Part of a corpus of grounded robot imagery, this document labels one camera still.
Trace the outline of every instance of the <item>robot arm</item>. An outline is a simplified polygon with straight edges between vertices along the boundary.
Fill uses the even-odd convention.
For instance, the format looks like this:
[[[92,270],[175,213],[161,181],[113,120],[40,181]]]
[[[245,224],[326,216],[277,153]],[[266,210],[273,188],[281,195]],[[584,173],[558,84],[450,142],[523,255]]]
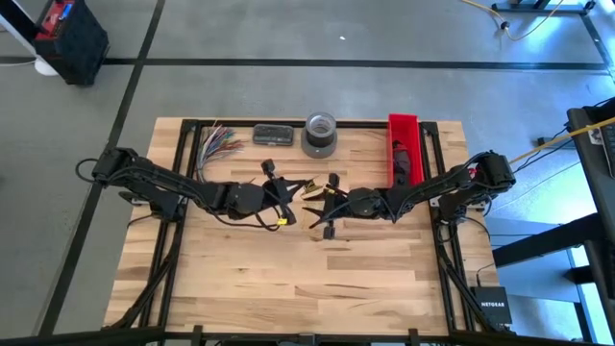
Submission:
[[[103,152],[92,170],[94,182],[107,186],[129,189],[130,193],[120,193],[126,199],[143,200],[150,203],[152,213],[169,221],[176,221],[181,213],[178,205],[188,198],[197,207],[210,214],[228,215],[232,220],[240,220],[269,208],[280,206],[285,224],[294,224],[296,218],[288,204],[307,180],[287,181],[273,174],[275,169],[271,160],[261,165],[268,181],[262,186],[236,182],[199,183],[181,174],[153,164],[140,157],[133,149],[112,148]]]
[[[320,218],[310,227],[338,218],[386,219],[393,223],[421,202],[440,196],[440,220],[456,222],[465,215],[468,205],[495,198],[509,190],[515,178],[502,155],[480,153],[466,163],[455,166],[447,173],[414,186],[394,185],[391,188],[360,187],[348,192],[327,185],[322,196],[307,198],[318,200],[327,194],[323,210],[306,208]]]

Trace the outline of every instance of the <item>butcher block tabletop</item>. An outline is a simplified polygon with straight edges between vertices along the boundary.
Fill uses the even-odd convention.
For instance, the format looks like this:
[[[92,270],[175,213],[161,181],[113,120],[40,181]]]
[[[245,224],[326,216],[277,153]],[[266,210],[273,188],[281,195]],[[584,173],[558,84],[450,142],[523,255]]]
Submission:
[[[147,153],[150,160],[171,168],[181,124],[181,118],[158,119]],[[437,124],[446,168],[466,162],[461,123]],[[254,179],[260,185],[266,179],[260,163],[273,159],[275,173],[287,179],[314,178],[323,185],[329,173],[337,173],[344,190],[388,186],[386,129],[338,129],[337,149],[323,160],[303,153],[300,129],[292,147],[255,145],[252,128],[234,129],[235,137],[245,140],[243,153],[207,163],[207,180]],[[191,135],[182,173],[190,144]],[[429,146],[428,152],[431,174],[437,175]],[[205,333],[400,335],[415,328],[422,335],[448,334],[427,202],[396,225],[337,220],[335,240],[323,240],[324,225],[310,230],[316,216],[302,209],[322,208],[322,202],[305,202],[301,193],[290,204],[297,223],[277,232],[226,226],[190,203],[166,330],[190,332],[202,325]],[[148,207],[136,207],[132,218],[149,213]],[[271,210],[261,215],[266,223],[277,219]],[[478,211],[468,215],[484,222]],[[252,218],[241,222],[257,223]],[[146,286],[159,224],[148,218],[128,229],[105,325],[118,320]],[[173,229],[169,228],[167,248]],[[484,229],[474,223],[459,225],[458,236],[472,285],[477,270],[493,263],[491,246]],[[482,270],[480,280],[497,285],[494,267]],[[460,298],[451,287],[457,327],[463,329]],[[159,288],[152,325],[158,321],[160,296]]]

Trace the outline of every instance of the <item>yellow cable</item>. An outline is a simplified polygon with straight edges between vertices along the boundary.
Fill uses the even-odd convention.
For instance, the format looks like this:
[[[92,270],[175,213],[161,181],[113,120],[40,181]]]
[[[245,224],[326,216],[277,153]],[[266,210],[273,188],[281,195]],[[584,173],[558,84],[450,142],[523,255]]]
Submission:
[[[506,22],[506,19],[501,14],[499,14],[496,11],[494,11],[493,9],[490,9],[490,8],[484,6],[484,5],[481,5],[481,4],[477,4],[477,3],[475,3],[474,1],[471,1],[471,0],[461,0],[461,1],[466,3],[466,4],[468,4],[468,5],[472,5],[474,7],[477,7],[479,9],[485,10],[485,11],[487,11],[487,12],[497,16],[498,18],[501,19],[501,21],[503,23]],[[561,6],[561,4],[563,2],[564,2],[564,0],[559,0],[559,3],[557,4],[557,6],[555,6],[553,8],[553,10],[549,13],[549,15],[547,15],[547,17],[545,19],[543,19],[540,23],[538,23],[538,25],[536,25],[533,29],[531,29],[527,33],[521,35],[520,37],[513,37],[510,34],[510,31],[508,30],[508,28],[506,27],[506,28],[504,28],[504,31],[506,32],[506,35],[508,36],[508,38],[510,38],[510,40],[513,40],[513,41],[518,41],[518,40],[521,40],[521,39],[523,39],[525,37],[528,37],[531,33],[536,31],[536,29],[540,28],[540,26],[543,25],[547,21],[547,19],[551,18],[551,16],[555,14],[555,12],[559,9],[559,7]]]
[[[539,150],[543,150],[543,149],[545,149],[548,146],[554,145],[554,144],[556,144],[556,143],[558,143],[558,142],[560,142],[560,141],[562,141],[562,140],[564,140],[566,138],[570,138],[572,136],[578,136],[580,134],[584,134],[584,133],[589,132],[591,130],[598,129],[598,128],[602,127],[602,126],[606,126],[606,125],[612,124],[612,123],[615,123],[615,117],[612,117],[610,119],[606,119],[605,121],[601,121],[601,122],[599,122],[597,124],[594,124],[594,125],[591,125],[591,126],[587,126],[587,127],[582,128],[582,129],[578,129],[576,131],[572,131],[571,133],[569,133],[567,135],[556,137],[553,140],[550,140],[550,141],[546,142],[545,144],[543,144],[543,145],[541,145],[539,147],[533,148],[532,150],[526,152],[524,155],[522,155],[522,156],[520,156],[520,157],[518,157],[518,158],[516,158],[516,159],[514,159],[512,161],[509,161],[508,163],[512,164],[512,163],[514,163],[516,161],[522,160],[522,159],[528,157],[529,155],[531,155],[531,154],[533,154],[533,153],[535,153],[535,152],[537,152]]]

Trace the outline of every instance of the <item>wooden plank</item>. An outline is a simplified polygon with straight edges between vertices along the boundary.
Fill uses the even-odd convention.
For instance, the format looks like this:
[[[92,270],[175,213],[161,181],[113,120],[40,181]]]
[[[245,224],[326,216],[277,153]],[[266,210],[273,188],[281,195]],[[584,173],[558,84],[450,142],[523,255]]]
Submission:
[[[181,118],[159,118],[147,154],[170,168]],[[468,159],[461,123],[438,122],[447,168]],[[341,188],[387,185],[386,130],[340,129],[335,153],[324,160],[308,158],[298,145],[256,146],[251,129],[236,129],[246,140],[244,153],[206,166],[212,181],[264,182],[259,163],[274,159],[276,173],[287,179],[340,175]],[[189,142],[184,157],[189,154]],[[185,172],[186,160],[182,165]],[[396,225],[384,220],[336,222],[336,240],[323,240],[323,226],[310,230],[316,216],[291,204],[297,224],[269,233],[220,224],[193,204],[188,209],[184,240],[169,314],[169,331],[188,332],[203,325],[210,333],[447,334],[437,275],[429,206],[420,204]],[[147,208],[135,208],[133,218]],[[478,212],[470,215],[482,221]],[[273,212],[263,219],[274,220]],[[243,222],[256,223],[254,219]],[[143,220],[128,231],[105,324],[121,316],[146,285],[158,222]],[[468,282],[493,261],[485,231],[474,223],[459,226]],[[497,284],[493,267],[480,272],[483,284]],[[159,313],[156,295],[152,321]],[[455,317],[461,319],[454,298]]]

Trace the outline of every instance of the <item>red container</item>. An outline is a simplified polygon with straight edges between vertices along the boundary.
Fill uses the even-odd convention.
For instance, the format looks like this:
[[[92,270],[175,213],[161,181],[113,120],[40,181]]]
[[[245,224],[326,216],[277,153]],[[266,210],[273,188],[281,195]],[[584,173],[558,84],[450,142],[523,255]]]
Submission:
[[[425,177],[423,176],[418,116],[412,114],[388,115],[388,182],[391,186],[393,186],[393,141],[395,140],[402,142],[407,149],[410,158],[410,184],[422,183]]]

